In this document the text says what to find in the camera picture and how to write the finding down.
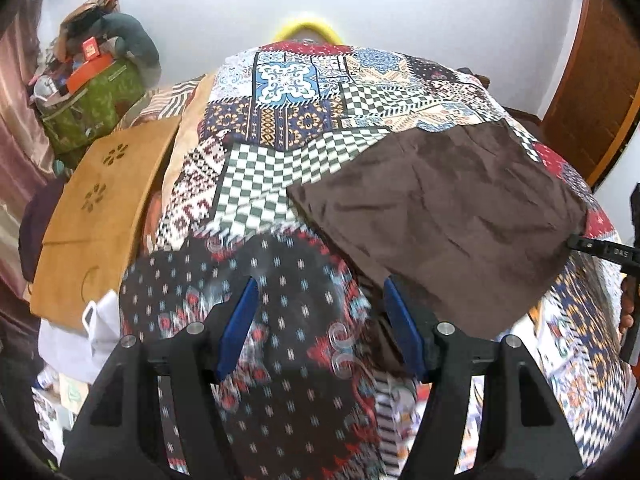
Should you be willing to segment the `person right hand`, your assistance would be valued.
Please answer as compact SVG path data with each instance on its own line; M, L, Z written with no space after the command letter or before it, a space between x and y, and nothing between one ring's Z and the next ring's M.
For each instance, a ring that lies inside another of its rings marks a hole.
M620 284L620 332L623 334L634 325L634 296L637 292L636 279L627 275Z

